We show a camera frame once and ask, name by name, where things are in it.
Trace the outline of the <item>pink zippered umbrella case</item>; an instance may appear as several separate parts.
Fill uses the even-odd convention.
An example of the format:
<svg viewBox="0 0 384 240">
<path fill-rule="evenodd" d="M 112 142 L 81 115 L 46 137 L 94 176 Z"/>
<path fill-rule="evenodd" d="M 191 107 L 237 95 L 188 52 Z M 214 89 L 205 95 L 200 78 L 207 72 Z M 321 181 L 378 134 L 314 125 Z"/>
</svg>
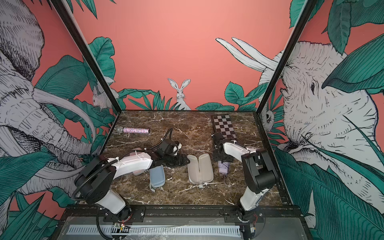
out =
<svg viewBox="0 0 384 240">
<path fill-rule="evenodd" d="M 142 149 L 141 149 L 141 148 L 135 148 L 135 149 L 134 149 L 134 151 L 139 151 L 139 150 L 142 150 Z M 137 171 L 134 171 L 133 174 L 134 174 L 135 176 L 137 176 L 137 175 L 140 175 L 140 174 L 144 173 L 145 171 L 146 171 L 145 169 L 143 169 L 143 170 L 137 170 Z"/>
</svg>

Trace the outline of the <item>purple zippered umbrella case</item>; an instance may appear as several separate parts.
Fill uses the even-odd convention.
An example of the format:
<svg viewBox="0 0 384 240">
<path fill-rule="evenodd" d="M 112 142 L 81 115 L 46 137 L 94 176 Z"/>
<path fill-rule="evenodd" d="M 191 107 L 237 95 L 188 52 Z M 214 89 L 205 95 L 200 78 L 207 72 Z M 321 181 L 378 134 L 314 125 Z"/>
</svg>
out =
<svg viewBox="0 0 384 240">
<path fill-rule="evenodd" d="M 193 155 L 187 155 L 190 163 L 188 164 L 189 182 L 204 188 L 205 184 L 214 179 L 214 172 L 211 157 L 209 154 L 202 154 L 198 158 Z"/>
</svg>

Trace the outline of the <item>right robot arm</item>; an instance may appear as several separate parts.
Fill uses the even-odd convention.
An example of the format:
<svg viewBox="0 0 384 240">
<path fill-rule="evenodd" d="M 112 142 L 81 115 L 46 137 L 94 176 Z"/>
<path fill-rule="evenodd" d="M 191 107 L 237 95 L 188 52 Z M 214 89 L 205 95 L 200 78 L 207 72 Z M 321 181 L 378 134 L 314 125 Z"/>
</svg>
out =
<svg viewBox="0 0 384 240">
<path fill-rule="evenodd" d="M 224 138 L 222 133 L 214 133 L 212 139 L 216 161 L 236 159 L 242 162 L 247 187 L 240 198 L 238 218 L 243 223 L 256 222 L 259 216 L 257 207 L 279 180 L 271 158 L 264 158 L 259 150 L 246 147 L 233 138 Z"/>
</svg>

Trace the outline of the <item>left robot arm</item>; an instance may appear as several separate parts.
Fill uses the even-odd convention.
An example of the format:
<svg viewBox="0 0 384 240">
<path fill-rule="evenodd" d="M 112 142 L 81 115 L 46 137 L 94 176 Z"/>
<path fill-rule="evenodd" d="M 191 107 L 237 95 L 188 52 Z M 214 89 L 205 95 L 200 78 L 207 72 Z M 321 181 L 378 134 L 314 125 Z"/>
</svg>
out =
<svg viewBox="0 0 384 240">
<path fill-rule="evenodd" d="M 113 215 L 127 218 L 131 207 L 111 189 L 113 181 L 123 175 L 158 166 L 186 166 L 190 160 L 181 153 L 181 147 L 178 141 L 164 139 L 149 149 L 132 150 L 122 159 L 97 156 L 75 178 L 76 189 L 71 199 L 96 204 Z"/>
</svg>

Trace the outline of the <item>purple umbrella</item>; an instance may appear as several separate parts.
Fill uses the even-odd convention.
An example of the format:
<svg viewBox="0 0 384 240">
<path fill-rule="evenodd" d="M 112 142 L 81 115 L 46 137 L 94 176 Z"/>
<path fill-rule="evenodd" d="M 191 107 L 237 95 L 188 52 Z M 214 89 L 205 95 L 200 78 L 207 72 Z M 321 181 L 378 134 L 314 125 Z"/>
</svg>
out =
<svg viewBox="0 0 384 240">
<path fill-rule="evenodd" d="M 219 174 L 227 175 L 229 173 L 230 164 L 230 162 L 218 161 Z"/>
</svg>

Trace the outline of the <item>blue zippered umbrella case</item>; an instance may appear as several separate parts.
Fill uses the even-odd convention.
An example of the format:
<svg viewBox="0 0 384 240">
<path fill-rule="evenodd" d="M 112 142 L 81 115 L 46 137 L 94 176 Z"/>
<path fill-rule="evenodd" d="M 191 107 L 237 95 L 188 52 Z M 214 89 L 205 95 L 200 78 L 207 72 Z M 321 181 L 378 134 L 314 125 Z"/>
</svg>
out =
<svg viewBox="0 0 384 240">
<path fill-rule="evenodd" d="M 166 176 L 164 171 L 164 166 L 158 166 L 152 169 L 149 169 L 150 174 L 150 190 L 156 192 L 156 189 L 162 188 L 166 182 Z"/>
</svg>

